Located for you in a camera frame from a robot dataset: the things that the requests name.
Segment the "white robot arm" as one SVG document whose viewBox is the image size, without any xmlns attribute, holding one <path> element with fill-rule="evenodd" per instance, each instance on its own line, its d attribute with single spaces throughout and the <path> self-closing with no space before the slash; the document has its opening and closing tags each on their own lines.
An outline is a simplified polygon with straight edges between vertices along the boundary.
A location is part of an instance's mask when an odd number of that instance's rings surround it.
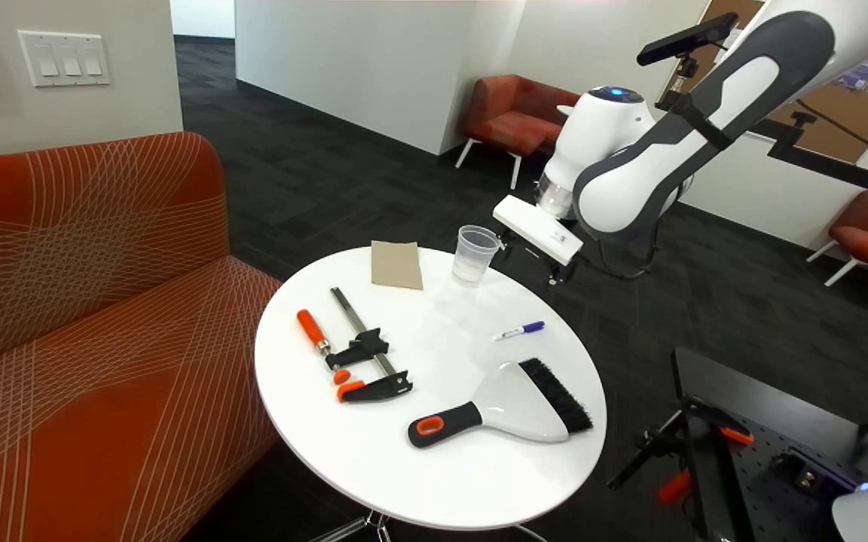
<svg viewBox="0 0 868 542">
<path fill-rule="evenodd" d="M 868 0 L 763 0 L 715 70 L 639 140 L 545 163 L 536 207 L 593 236 L 650 230 L 678 189 L 738 135 L 868 59 Z"/>
</svg>

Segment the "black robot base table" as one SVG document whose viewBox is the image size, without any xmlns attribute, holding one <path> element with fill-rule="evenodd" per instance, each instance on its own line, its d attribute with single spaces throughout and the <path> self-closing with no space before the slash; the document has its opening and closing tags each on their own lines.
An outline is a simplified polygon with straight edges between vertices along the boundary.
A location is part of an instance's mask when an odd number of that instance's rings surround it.
<svg viewBox="0 0 868 542">
<path fill-rule="evenodd" d="M 656 503 L 686 516 L 700 542 L 868 542 L 868 423 L 848 423 L 703 352 L 672 352 L 674 409 L 643 435 L 609 480 L 620 487 L 647 462 L 678 469 Z M 693 407 L 708 405 L 755 437 L 734 449 Z"/>
</svg>

